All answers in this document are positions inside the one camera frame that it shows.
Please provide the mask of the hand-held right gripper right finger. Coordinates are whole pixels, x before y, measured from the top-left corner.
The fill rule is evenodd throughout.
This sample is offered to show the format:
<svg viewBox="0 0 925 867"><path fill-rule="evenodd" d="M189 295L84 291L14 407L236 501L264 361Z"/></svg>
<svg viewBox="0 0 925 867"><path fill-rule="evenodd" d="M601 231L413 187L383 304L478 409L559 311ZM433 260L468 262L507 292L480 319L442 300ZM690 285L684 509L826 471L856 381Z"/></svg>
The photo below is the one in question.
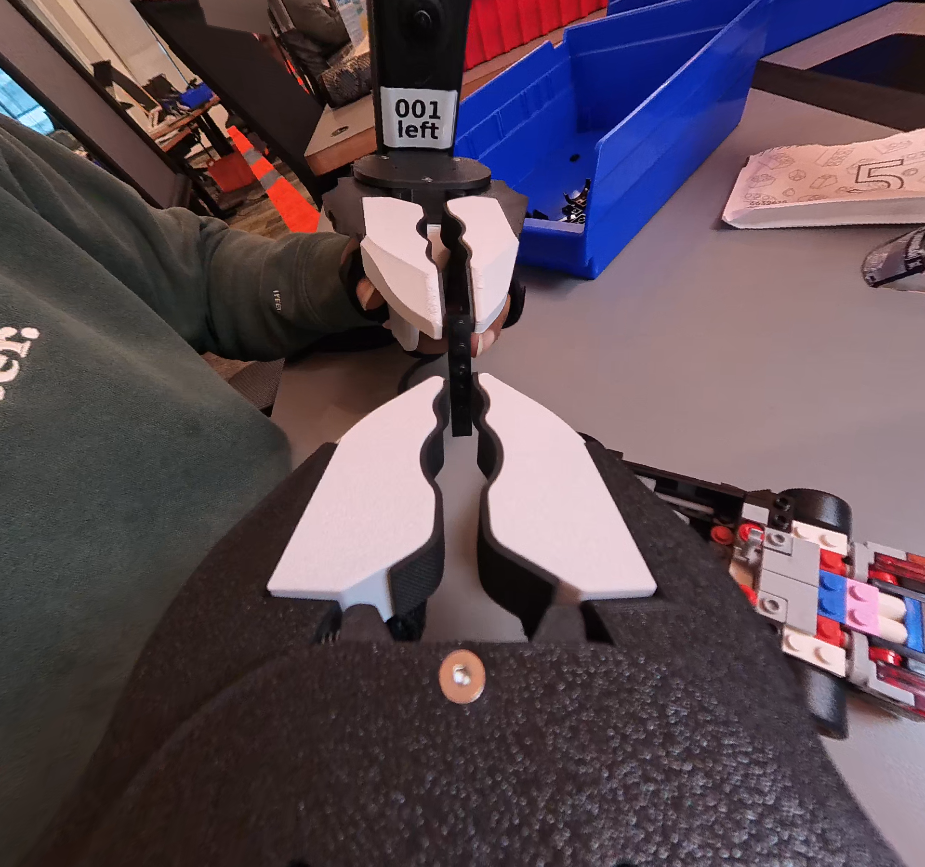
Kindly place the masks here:
<svg viewBox="0 0 925 867"><path fill-rule="evenodd" d="M487 373L476 385L488 544L566 600L652 596L654 577L585 439Z"/></svg>

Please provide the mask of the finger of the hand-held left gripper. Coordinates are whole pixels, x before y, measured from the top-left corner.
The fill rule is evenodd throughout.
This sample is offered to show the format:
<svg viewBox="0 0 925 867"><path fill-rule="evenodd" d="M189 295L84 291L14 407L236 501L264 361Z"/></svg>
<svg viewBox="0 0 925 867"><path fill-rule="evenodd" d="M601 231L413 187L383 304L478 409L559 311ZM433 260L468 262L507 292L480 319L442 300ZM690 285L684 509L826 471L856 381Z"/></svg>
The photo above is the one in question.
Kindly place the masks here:
<svg viewBox="0 0 925 867"><path fill-rule="evenodd" d="M464 350L478 355L507 306L519 238L493 197L446 201L446 317L468 315Z"/></svg>
<svg viewBox="0 0 925 867"><path fill-rule="evenodd" d="M394 197L363 197L364 272L388 307L388 326L412 352L421 336L443 337L442 275L432 258L423 208Z"/></svg>

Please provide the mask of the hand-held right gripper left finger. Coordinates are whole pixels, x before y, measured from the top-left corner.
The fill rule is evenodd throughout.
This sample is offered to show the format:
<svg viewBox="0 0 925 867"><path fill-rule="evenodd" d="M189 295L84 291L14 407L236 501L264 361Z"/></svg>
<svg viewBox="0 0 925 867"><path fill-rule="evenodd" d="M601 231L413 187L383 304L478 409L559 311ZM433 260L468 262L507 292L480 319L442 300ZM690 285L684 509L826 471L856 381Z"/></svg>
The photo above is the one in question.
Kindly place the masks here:
<svg viewBox="0 0 925 867"><path fill-rule="evenodd" d="M398 617L435 592L444 561L435 479L445 386L439 377L422 381L341 437L267 583L273 596Z"/></svg>

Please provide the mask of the long black lego plate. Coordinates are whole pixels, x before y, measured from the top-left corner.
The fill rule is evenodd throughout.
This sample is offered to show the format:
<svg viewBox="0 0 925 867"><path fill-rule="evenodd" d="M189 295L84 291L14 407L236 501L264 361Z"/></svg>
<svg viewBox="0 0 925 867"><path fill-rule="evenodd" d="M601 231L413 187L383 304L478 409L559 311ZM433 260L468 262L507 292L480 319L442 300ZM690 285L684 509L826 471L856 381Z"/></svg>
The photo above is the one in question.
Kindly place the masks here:
<svg viewBox="0 0 925 867"><path fill-rule="evenodd" d="M475 304L470 275L470 251L463 241L464 225L448 208L441 222L441 240L449 252L442 272L445 308L444 335L448 345L449 417L454 437L473 429L472 352Z"/></svg>

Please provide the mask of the black lego car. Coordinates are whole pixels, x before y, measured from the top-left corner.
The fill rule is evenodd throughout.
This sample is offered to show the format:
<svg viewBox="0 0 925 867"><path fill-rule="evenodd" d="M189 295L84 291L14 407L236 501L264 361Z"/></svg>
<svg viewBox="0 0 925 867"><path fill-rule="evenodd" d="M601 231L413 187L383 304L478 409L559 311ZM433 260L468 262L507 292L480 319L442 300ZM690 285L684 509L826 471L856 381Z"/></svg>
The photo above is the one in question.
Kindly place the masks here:
<svg viewBox="0 0 925 867"><path fill-rule="evenodd" d="M850 505L826 491L629 468L709 543L770 625L821 734L847 736L850 692L923 721L922 554L854 539Z"/></svg>

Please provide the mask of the person's left forearm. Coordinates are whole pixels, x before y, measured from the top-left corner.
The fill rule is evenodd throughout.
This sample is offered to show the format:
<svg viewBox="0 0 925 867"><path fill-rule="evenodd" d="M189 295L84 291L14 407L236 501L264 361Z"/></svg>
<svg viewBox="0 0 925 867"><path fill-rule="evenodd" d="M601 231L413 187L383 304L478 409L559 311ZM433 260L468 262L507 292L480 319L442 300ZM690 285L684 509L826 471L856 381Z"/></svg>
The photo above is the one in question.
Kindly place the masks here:
<svg viewBox="0 0 925 867"><path fill-rule="evenodd" d="M197 353L298 355L378 329L341 277L348 242L273 240L189 210L157 210L85 158L2 117L2 295L37 324L40 303L112 333L165 321Z"/></svg>

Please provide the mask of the loose lego pieces in bin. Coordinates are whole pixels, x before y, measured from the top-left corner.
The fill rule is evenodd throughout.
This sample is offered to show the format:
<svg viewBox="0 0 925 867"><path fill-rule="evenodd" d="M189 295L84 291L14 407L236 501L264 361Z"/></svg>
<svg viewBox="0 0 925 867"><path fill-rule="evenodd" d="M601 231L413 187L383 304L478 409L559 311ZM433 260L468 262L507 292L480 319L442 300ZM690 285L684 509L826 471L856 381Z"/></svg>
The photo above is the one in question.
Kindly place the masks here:
<svg viewBox="0 0 925 867"><path fill-rule="evenodd" d="M582 233L591 188L590 178L572 180L565 187L543 187L528 201L526 230L567 236Z"/></svg>

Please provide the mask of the clear lego windshield piece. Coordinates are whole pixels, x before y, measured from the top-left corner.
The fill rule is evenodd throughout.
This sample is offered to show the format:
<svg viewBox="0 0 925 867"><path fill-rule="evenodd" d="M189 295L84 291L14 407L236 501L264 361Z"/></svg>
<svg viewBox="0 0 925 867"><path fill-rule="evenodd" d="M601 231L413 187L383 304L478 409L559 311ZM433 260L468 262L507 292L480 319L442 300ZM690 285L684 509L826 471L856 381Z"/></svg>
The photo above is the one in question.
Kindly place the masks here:
<svg viewBox="0 0 925 867"><path fill-rule="evenodd" d="M924 293L924 227L873 249L861 267L864 282L872 287Z"/></svg>

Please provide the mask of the orange striped object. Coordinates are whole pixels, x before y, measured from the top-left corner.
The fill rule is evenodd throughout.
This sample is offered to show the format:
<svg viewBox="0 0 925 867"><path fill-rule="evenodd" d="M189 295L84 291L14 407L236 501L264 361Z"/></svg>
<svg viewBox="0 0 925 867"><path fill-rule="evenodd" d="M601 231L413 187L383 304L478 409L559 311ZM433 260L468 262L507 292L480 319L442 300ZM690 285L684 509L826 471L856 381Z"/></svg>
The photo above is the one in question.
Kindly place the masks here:
<svg viewBox="0 0 925 867"><path fill-rule="evenodd" d="M320 213L310 200L277 171L237 126L230 124L226 132L287 228L294 233L316 232Z"/></svg>

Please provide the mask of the person's green sweatshirt torso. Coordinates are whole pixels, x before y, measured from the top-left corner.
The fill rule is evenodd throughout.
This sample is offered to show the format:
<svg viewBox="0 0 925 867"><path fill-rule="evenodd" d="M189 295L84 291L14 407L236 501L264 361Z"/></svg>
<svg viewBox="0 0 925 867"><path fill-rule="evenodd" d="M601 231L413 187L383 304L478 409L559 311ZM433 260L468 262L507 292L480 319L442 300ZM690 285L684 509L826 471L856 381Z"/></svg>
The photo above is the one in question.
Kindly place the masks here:
<svg viewBox="0 0 925 867"><path fill-rule="evenodd" d="M301 345L191 275L2 261L2 865L85 769L157 619L291 469L285 436L201 357Z"/></svg>

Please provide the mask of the white printed paper bag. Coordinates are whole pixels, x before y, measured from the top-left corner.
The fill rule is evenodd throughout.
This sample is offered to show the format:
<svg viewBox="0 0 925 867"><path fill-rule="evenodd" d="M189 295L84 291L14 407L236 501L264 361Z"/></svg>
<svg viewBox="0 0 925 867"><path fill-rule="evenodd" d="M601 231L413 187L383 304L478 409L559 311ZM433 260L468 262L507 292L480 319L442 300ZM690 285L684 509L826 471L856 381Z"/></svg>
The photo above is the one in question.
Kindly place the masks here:
<svg viewBox="0 0 925 867"><path fill-rule="evenodd" d="M924 222L924 130L750 156L723 211L738 229Z"/></svg>

